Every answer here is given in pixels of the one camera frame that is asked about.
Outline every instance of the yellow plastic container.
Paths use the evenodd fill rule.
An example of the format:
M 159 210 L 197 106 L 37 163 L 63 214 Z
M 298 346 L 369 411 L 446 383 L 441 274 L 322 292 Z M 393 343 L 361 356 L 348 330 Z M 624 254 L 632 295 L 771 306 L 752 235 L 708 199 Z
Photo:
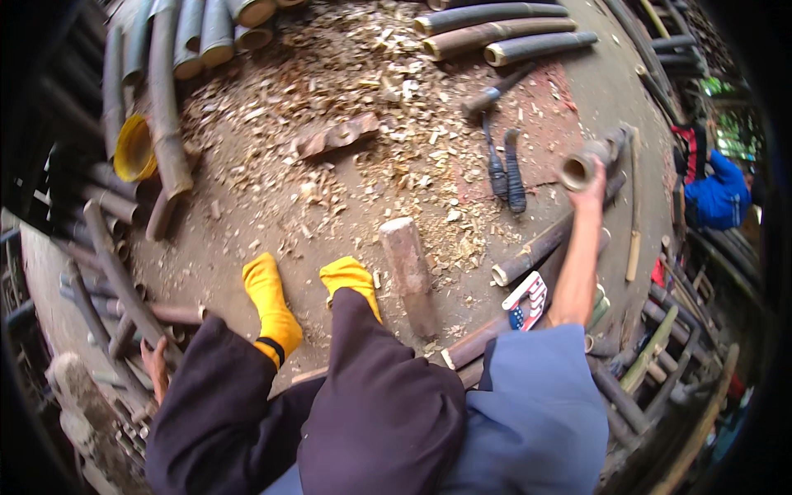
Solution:
M 126 182 L 142 181 L 157 171 L 154 144 L 146 119 L 142 116 L 135 114 L 124 122 L 112 164 L 116 175 Z

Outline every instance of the black stripe on sock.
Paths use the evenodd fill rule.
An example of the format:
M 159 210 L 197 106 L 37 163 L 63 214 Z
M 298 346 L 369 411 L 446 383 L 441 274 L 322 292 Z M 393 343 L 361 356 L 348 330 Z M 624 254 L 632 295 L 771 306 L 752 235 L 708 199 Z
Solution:
M 259 337 L 258 339 L 256 339 L 256 342 L 261 342 L 262 344 L 266 344 L 269 347 L 275 349 L 275 354 L 277 354 L 278 359 L 280 359 L 280 364 L 278 365 L 278 367 L 284 365 L 284 362 L 286 361 L 286 352 L 284 352 L 284 348 L 280 344 L 278 344 L 269 337 Z

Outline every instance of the yellow sock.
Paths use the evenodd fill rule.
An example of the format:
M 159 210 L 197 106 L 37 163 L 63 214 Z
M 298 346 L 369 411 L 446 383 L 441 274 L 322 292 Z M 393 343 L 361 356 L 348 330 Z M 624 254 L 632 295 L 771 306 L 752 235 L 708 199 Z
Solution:
M 319 270 L 319 279 L 327 287 L 331 298 L 336 293 L 336 290 L 342 287 L 349 287 L 361 294 L 368 301 L 371 310 L 374 311 L 374 316 L 377 317 L 380 323 L 383 322 L 383 319 L 379 316 L 377 298 L 374 296 L 374 279 L 371 278 L 371 275 L 358 260 L 351 256 L 335 260 Z
M 280 369 L 303 339 L 303 330 L 286 307 L 275 258 L 264 253 L 242 268 L 242 281 L 258 309 L 261 332 L 253 345 Z

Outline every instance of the dark purple trousers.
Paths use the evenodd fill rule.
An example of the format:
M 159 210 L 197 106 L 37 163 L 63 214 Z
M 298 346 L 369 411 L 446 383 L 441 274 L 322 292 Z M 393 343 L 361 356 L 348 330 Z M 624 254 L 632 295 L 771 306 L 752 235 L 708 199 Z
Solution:
M 414 359 L 351 289 L 333 297 L 327 376 L 268 401 L 275 374 L 208 318 L 148 437 L 154 491 L 259 493 L 296 461 L 306 495 L 433 493 L 456 460 L 466 420 L 456 373 Z

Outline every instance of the wooden post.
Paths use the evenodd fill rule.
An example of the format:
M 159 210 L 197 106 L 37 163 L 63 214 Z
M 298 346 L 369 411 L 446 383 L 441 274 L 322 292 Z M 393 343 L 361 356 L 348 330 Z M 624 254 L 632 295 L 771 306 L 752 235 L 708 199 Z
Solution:
M 415 220 L 402 217 L 385 222 L 379 234 L 410 327 L 420 337 L 438 333 L 440 324 L 432 305 L 432 280 Z

